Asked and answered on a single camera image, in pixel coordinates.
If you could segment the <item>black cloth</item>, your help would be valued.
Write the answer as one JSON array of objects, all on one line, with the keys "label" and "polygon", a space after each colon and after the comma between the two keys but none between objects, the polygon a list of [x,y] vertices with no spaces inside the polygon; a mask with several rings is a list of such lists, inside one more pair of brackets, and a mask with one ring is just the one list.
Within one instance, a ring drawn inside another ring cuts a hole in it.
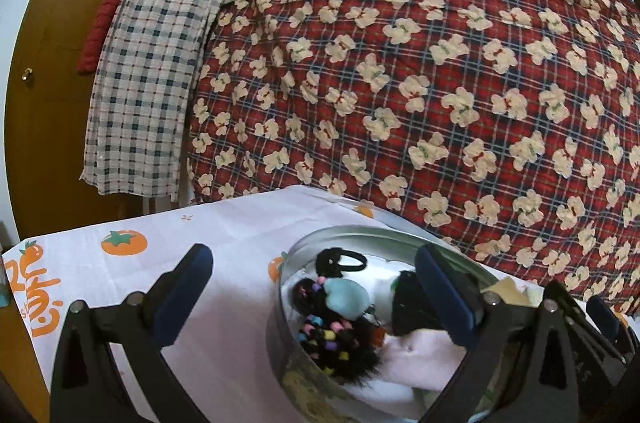
[{"label": "black cloth", "polygon": [[419,329],[442,330],[433,306],[414,271],[402,271],[392,285],[392,332],[408,335]]}]

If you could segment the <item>pink white folded towel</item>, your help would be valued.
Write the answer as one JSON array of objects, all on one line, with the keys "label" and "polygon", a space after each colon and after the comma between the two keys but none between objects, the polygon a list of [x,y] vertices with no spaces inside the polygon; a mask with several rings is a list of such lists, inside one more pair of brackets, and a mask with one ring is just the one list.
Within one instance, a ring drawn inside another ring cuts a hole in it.
[{"label": "pink white folded towel", "polygon": [[[374,306],[392,322],[392,285],[398,277],[375,284]],[[466,351],[444,330],[419,329],[408,335],[387,333],[378,350],[380,363],[360,385],[345,391],[393,417],[417,420],[454,376]]]}]

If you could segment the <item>round metal tin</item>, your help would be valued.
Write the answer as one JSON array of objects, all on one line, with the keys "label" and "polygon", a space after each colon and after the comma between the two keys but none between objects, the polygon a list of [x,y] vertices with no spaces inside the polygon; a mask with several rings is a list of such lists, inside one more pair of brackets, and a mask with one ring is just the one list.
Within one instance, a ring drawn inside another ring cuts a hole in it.
[{"label": "round metal tin", "polygon": [[436,255],[475,290],[501,299],[480,264],[418,232],[336,226],[298,240],[283,261],[268,320],[272,372],[309,422],[416,422],[465,354],[416,276]]}]

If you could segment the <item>light blue plush keychain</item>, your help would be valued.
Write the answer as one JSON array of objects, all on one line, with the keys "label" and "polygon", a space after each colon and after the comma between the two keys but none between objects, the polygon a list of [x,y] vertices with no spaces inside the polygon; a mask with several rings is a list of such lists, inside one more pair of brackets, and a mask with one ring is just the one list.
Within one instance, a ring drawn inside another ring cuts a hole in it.
[{"label": "light blue plush keychain", "polygon": [[360,283],[345,278],[329,278],[323,284],[323,292],[324,305],[335,318],[331,325],[334,331],[337,327],[355,331],[367,336],[372,347],[383,347],[386,329],[376,314],[369,292]]}]

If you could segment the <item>checked hanging cloth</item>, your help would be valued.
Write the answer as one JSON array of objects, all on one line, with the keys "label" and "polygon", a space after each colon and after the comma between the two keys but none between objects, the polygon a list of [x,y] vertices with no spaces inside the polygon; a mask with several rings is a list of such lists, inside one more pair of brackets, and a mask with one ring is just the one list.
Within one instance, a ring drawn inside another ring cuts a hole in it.
[{"label": "checked hanging cloth", "polygon": [[100,195],[177,200],[186,110],[224,0],[120,0],[89,105],[81,179]]}]

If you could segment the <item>white fruit print tablecloth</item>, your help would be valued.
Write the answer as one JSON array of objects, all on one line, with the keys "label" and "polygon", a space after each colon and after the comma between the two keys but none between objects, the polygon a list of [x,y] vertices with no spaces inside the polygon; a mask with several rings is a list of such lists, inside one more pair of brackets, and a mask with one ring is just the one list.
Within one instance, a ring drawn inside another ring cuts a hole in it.
[{"label": "white fruit print tablecloth", "polygon": [[304,186],[37,235],[3,260],[55,422],[414,422],[492,307],[450,244]]}]

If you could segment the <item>black beaded fuzzy scrunchie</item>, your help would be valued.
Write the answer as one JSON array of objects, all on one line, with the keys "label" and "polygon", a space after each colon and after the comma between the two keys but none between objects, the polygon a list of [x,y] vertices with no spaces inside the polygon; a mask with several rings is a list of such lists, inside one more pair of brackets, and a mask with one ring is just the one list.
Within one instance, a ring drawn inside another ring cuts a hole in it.
[{"label": "black beaded fuzzy scrunchie", "polygon": [[292,305],[303,317],[296,341],[323,374],[340,384],[359,384],[378,369],[378,349],[365,335],[332,329],[335,318],[324,305],[326,279],[304,278],[291,291]]}]

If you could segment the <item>red plaid bear blanket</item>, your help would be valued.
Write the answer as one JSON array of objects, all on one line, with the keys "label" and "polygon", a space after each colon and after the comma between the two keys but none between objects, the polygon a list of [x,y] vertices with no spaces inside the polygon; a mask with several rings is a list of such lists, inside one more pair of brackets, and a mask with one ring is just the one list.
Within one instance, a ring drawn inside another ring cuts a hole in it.
[{"label": "red plaid bear blanket", "polygon": [[631,0],[231,0],[195,91],[196,200],[291,185],[639,308]]}]

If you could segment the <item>wooden door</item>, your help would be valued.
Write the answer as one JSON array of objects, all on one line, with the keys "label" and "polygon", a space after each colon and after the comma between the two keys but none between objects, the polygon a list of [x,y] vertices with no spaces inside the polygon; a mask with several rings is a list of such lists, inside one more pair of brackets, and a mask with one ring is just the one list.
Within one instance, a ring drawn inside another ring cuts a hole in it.
[{"label": "wooden door", "polygon": [[77,70],[102,0],[1,0],[1,238],[136,217],[80,180],[93,77]]}]

